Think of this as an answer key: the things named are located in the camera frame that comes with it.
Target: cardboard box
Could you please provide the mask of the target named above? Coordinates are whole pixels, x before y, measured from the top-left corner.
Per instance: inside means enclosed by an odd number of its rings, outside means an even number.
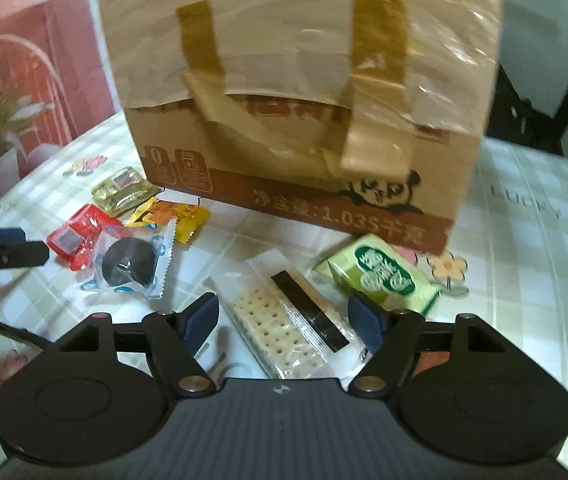
[[[440,252],[493,89],[500,0],[100,0],[160,186]]]

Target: circular pad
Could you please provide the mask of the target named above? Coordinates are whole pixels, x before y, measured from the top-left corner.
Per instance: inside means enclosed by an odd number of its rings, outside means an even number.
[[[167,403],[153,378],[94,353],[44,354],[0,386],[0,441],[8,455],[96,463],[140,446],[160,426]]]
[[[443,364],[402,389],[398,410],[423,443],[449,456],[507,465],[557,452],[568,435],[568,394],[542,373]]]

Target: black cable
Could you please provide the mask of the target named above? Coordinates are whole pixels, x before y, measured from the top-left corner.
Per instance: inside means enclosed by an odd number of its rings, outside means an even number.
[[[29,332],[25,328],[15,328],[2,322],[0,322],[0,335],[3,335],[4,337],[7,337],[14,341],[32,344],[33,346],[41,348],[42,350],[46,350],[49,346],[52,345],[52,342],[48,339],[34,334],[33,332]]]

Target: screw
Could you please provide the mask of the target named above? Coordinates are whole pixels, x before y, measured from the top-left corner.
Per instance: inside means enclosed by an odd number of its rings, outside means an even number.
[[[365,375],[355,379],[354,386],[360,392],[372,394],[383,390],[386,387],[386,381],[381,377],[377,377],[375,375]]]
[[[200,375],[189,375],[181,378],[178,386],[185,392],[198,394],[208,389],[210,386],[210,380]]]

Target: logo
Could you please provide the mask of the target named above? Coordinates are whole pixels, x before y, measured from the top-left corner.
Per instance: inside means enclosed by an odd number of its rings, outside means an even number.
[[[284,384],[280,384],[273,388],[273,391],[278,395],[286,395],[290,392],[290,388],[288,386],[284,386]]]
[[[389,182],[387,180],[368,180],[349,182],[349,189],[340,191],[340,195],[350,198],[355,205],[368,204],[391,213],[422,213],[413,204],[413,188],[420,185],[419,173],[412,171],[406,182]]]
[[[355,251],[355,257],[364,271],[360,276],[360,285],[367,292],[385,288],[406,296],[415,290],[411,275],[379,249],[362,246]]]

